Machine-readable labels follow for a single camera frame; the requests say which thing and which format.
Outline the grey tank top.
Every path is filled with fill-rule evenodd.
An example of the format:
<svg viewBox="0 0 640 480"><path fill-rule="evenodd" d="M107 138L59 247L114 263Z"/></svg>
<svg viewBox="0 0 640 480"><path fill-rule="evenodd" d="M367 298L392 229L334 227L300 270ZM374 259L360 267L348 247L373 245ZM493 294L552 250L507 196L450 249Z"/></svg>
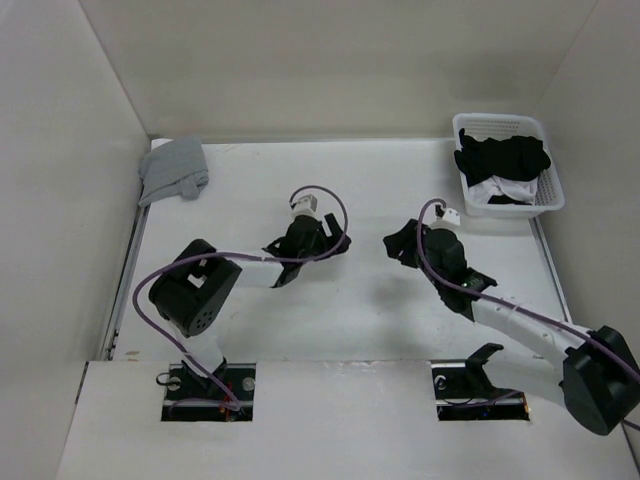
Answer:
<svg viewBox="0 0 640 480"><path fill-rule="evenodd" d="M209 170L197 135L183 136L152 149L138 168L139 207L171 197L196 200L209 183Z"/></svg>

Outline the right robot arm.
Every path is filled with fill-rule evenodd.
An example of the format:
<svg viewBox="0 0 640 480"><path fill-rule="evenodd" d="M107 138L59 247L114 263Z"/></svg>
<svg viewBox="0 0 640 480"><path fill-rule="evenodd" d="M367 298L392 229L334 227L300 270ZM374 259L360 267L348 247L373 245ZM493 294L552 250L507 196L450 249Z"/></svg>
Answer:
<svg viewBox="0 0 640 480"><path fill-rule="evenodd" d="M617 330L569 325L491 296L497 281L467 264L451 230L411 219L383 244L389 258L420 270L450 311L531 351L530 357L509 357L503 345L486 343L463 359L450 389L465 406L478 409L509 390L532 393L600 436L638 407L639 365Z"/></svg>

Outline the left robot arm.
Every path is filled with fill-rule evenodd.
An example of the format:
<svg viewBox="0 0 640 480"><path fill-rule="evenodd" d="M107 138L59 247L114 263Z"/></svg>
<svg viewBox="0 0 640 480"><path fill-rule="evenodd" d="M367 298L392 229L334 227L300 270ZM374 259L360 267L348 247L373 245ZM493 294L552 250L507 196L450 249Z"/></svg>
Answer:
<svg viewBox="0 0 640 480"><path fill-rule="evenodd" d="M282 288L298 277L307 261L343 254L350 244L333 214L323 220L298 214L284 235L262 249L263 264L210 257L161 274L148 298L187 350L183 364L192 371L192 389L206 399L223 390L225 376L220 368L226 359L209 328L234 288Z"/></svg>

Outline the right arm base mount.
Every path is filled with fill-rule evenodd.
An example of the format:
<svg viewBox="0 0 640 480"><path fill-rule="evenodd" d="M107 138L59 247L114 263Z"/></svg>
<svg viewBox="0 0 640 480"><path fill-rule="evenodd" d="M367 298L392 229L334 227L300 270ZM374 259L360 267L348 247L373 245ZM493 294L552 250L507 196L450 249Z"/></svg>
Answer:
<svg viewBox="0 0 640 480"><path fill-rule="evenodd" d="M503 350L488 343L466 359L431 364L436 414L439 421L529 421L522 392L494 386L484 371L489 359Z"/></svg>

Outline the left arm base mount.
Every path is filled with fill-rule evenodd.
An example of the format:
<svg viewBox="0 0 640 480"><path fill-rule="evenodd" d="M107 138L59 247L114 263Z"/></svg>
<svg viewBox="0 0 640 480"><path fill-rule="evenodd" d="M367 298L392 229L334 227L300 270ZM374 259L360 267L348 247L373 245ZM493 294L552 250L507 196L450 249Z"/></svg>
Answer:
<svg viewBox="0 0 640 480"><path fill-rule="evenodd" d="M209 378L194 373L182 361L156 376L164 389L161 420L163 422L251 422L257 366L255 364L223 364L214 375L233 393L240 404L238 410L227 405L234 401Z"/></svg>

